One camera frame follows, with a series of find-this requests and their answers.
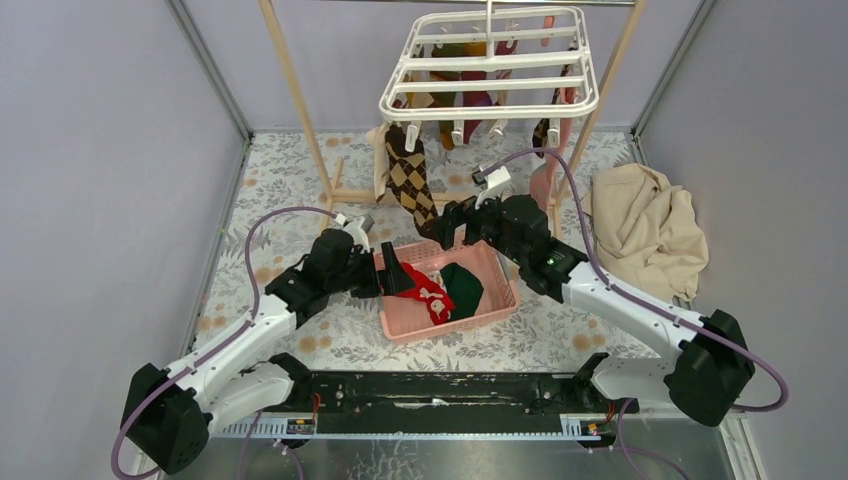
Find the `red patterned sock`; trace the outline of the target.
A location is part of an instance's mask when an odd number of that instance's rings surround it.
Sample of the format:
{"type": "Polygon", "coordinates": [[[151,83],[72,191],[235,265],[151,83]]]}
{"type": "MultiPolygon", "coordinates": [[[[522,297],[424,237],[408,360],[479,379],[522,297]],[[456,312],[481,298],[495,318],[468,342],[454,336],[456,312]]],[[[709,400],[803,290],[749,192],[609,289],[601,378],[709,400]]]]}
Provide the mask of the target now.
{"type": "Polygon", "coordinates": [[[423,303],[434,325],[443,325],[450,320],[456,305],[445,288],[429,276],[416,270],[411,264],[402,262],[405,273],[414,281],[415,286],[397,294],[397,297],[423,303]]]}

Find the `dark green sock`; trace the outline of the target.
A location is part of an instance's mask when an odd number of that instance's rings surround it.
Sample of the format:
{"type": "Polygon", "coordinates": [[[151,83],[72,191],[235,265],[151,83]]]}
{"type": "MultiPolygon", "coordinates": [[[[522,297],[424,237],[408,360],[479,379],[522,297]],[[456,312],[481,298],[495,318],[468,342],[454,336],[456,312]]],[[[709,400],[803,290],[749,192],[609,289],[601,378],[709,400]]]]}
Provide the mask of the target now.
{"type": "Polygon", "coordinates": [[[463,320],[476,315],[484,288],[480,280],[458,263],[449,263],[440,270],[444,288],[456,305],[450,320],[463,320]]]}

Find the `pink plastic basket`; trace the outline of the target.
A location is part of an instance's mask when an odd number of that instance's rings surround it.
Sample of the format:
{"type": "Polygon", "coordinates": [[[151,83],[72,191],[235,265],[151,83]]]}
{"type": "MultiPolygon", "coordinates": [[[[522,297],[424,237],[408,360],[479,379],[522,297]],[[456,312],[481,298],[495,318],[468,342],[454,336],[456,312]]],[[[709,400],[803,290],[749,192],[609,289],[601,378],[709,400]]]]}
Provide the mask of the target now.
{"type": "Polygon", "coordinates": [[[481,296],[474,314],[444,324],[433,323],[426,305],[412,299],[385,297],[379,316],[386,337],[396,344],[482,327],[509,318],[520,304],[520,295],[501,265],[498,253],[480,242],[464,246],[460,240],[444,251],[433,241],[422,241],[395,249],[398,259],[423,274],[436,274],[455,263],[481,283],[481,296]]]}

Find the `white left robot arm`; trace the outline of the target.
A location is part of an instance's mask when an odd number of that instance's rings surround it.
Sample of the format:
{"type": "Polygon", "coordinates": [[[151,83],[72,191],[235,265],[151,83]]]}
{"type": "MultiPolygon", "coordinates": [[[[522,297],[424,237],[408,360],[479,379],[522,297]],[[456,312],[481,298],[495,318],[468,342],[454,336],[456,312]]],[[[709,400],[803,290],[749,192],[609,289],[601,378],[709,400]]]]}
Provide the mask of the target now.
{"type": "Polygon", "coordinates": [[[164,368],[148,363],[138,369],[113,446],[114,474],[128,476],[118,460],[124,440],[152,460],[156,471],[173,475],[201,454],[214,431],[265,407],[304,407],[307,380],[273,360],[256,367],[249,361],[323,311],[334,294],[368,299],[413,289],[392,244],[382,243],[381,250],[378,265],[374,251],[355,243],[349,232],[327,229],[309,253],[266,286],[238,323],[164,368]]]}

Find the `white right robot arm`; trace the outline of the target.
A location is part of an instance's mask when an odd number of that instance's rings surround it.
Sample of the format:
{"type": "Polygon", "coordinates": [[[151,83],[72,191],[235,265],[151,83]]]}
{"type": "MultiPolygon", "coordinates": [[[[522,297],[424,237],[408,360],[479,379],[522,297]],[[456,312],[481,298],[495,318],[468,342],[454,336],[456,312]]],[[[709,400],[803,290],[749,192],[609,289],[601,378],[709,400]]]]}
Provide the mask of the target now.
{"type": "Polygon", "coordinates": [[[637,338],[653,358],[626,359],[602,352],[579,370],[575,402],[597,412],[629,398],[672,404],[690,419],[719,425],[755,373],[737,320],[717,310],[705,316],[652,297],[595,267],[581,251],[557,239],[548,218],[528,195],[505,200],[470,197],[445,205],[427,221],[424,237],[448,250],[464,228],[464,244],[485,242],[519,268],[541,296],[592,313],[637,338]]]}

